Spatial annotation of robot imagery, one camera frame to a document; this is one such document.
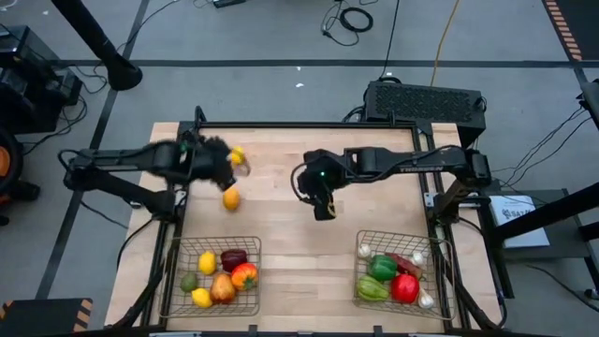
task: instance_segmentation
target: garlic bulb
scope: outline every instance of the garlic bulb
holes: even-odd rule
[[[423,288],[420,288],[418,293],[418,306],[422,309],[430,309],[434,305],[434,300],[431,295],[427,294]]]
[[[369,259],[371,257],[371,247],[363,243],[358,248],[358,257],[363,259]]]
[[[419,252],[412,253],[408,260],[417,267],[423,267],[425,265],[424,256]]]

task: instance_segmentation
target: wooden tabletop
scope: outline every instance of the wooden tabletop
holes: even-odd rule
[[[177,130],[177,123],[155,124],[151,141],[175,139]],[[416,174],[336,191],[337,219],[327,222],[314,220],[312,208],[298,202],[289,183],[291,169],[302,162],[306,151],[322,148],[340,154],[343,148],[359,146],[413,151],[410,130],[207,128],[201,133],[241,146],[248,153],[252,174],[239,178],[242,202],[234,213],[223,209],[222,195],[214,185],[193,183],[183,237],[259,237],[260,310],[247,317],[171,318],[169,330],[247,330],[248,325],[257,324],[261,331],[372,332],[374,325],[387,332],[443,331],[439,319],[365,310],[352,303],[360,230],[428,236]],[[459,144],[455,125],[433,125],[433,133],[437,146]],[[443,179],[448,188],[454,177],[444,174]],[[162,179],[147,173],[142,174],[140,185],[165,188]],[[478,223],[473,210],[461,210],[460,215]],[[149,216],[146,211],[134,211],[129,233]],[[157,224],[148,227],[124,251],[106,324],[121,318],[147,284],[157,231]],[[454,225],[453,233],[464,285],[489,318],[499,322],[501,313],[482,238],[460,224]],[[153,323],[158,319],[158,297]],[[457,317],[454,325],[459,325]]]

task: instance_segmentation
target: gray floor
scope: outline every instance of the gray floor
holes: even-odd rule
[[[146,17],[166,2],[150,1]],[[85,1],[115,45],[127,39],[139,3]],[[142,28],[132,59],[384,59],[394,2],[381,1],[366,8],[374,16],[374,28],[362,34],[353,48],[337,46],[321,36],[320,21],[330,3],[252,0],[217,10],[212,6],[197,9],[191,0],[180,0]],[[434,59],[452,5],[446,0],[403,0],[391,59]],[[49,0],[21,0],[16,7],[0,12],[0,22],[29,24],[64,59],[94,59]],[[333,33],[350,41],[353,38],[343,30]],[[567,60],[540,0],[462,0],[442,59]],[[142,146],[153,123],[191,120],[198,104],[211,121],[339,121],[360,103],[368,81],[378,77],[381,68],[154,66],[142,70],[141,85],[118,94],[102,149]],[[428,84],[432,73],[427,67],[391,67],[387,71],[413,84]],[[599,77],[598,69],[585,72],[591,80]],[[95,80],[86,82],[91,87],[98,85]],[[495,169],[518,163],[530,147],[577,108],[579,92],[574,72],[568,68],[441,68],[436,85],[480,90],[487,98],[488,128],[479,149],[489,155]],[[39,183],[43,192],[36,203],[14,205],[11,226],[0,228],[0,255],[9,256],[0,260],[0,302],[36,295],[71,195],[62,186],[63,170],[55,154],[59,149],[89,145],[107,91],[84,95],[90,108],[88,117],[68,136],[53,139],[27,156],[23,175]],[[576,124],[567,125],[539,158],[555,149]],[[597,140],[594,125],[586,123],[558,154],[532,169],[517,188],[565,187],[574,192],[595,183],[599,149],[589,144]],[[502,179],[508,176],[498,175]],[[139,178],[137,174],[126,177],[132,181]],[[84,199],[115,219],[128,221],[128,206],[119,199],[99,193],[88,193]],[[582,217],[583,222],[596,218],[592,212]],[[80,209],[51,288],[51,298],[92,297],[94,328],[100,328],[104,321],[116,253],[123,240],[122,228]],[[582,261],[542,265],[575,289],[592,285]],[[508,328],[553,335],[596,335],[596,313],[537,271],[519,264],[510,265],[509,270],[517,298],[507,302]]]

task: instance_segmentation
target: metal wire basket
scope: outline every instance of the metal wire basket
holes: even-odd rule
[[[417,303],[404,304],[396,302],[390,295],[385,301],[366,301],[361,299],[356,291],[358,288],[358,279],[366,275],[369,262],[359,259],[358,255],[356,255],[353,303],[357,307],[443,320],[453,319],[456,307],[455,292],[452,286],[454,278],[453,250],[448,241],[381,231],[361,230],[356,236],[356,252],[362,244],[368,244],[371,247],[373,256],[383,255],[384,253],[395,253],[408,258],[414,252],[422,254],[426,264],[422,267],[423,277],[419,281],[420,288],[431,295],[434,299],[434,305],[430,309],[423,309]],[[444,259],[447,260],[448,267],[450,268],[447,273],[447,265]],[[384,282],[383,285],[389,288],[390,282]],[[443,296],[440,296],[440,291],[446,293],[446,300],[440,300],[443,298]]]
[[[242,249],[247,253],[247,261],[254,264],[260,272],[261,242],[257,237],[225,237],[225,238],[179,238],[173,239],[171,244],[179,244],[177,263],[172,263],[174,281],[170,297],[168,314],[166,318],[177,317],[215,317],[215,316],[250,316],[257,314],[260,307],[260,282],[254,288],[246,291],[237,291],[235,299],[229,304],[214,304],[210,308],[200,308],[192,302],[191,294],[184,293],[181,280],[188,272],[195,272],[197,286],[210,289],[212,275],[204,275],[197,270],[197,261],[205,252],[216,254],[217,272],[223,271],[221,253],[229,249]],[[162,296],[166,294],[163,284]]]

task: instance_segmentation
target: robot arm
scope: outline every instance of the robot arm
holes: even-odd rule
[[[62,154],[76,156],[68,162]],[[189,184],[195,180],[215,183],[222,191],[236,182],[231,165],[232,150],[219,138],[195,134],[183,141],[164,140],[138,150],[63,150],[59,160],[65,166],[65,186],[71,190],[101,190],[127,202],[137,202],[154,215],[173,214],[175,193],[150,191],[115,177],[110,172],[147,171],[167,183]]]
[[[336,217],[333,191],[350,183],[374,183],[401,173],[450,172],[456,181],[445,194],[438,195],[433,212],[438,216],[456,216],[458,205],[476,188],[490,184],[487,157],[475,150],[444,146],[428,152],[393,153],[385,148],[363,147],[344,149],[342,155],[326,150],[304,154],[304,163],[296,167],[291,183],[298,198],[314,206],[316,220]],[[293,182],[298,176],[298,189]]]

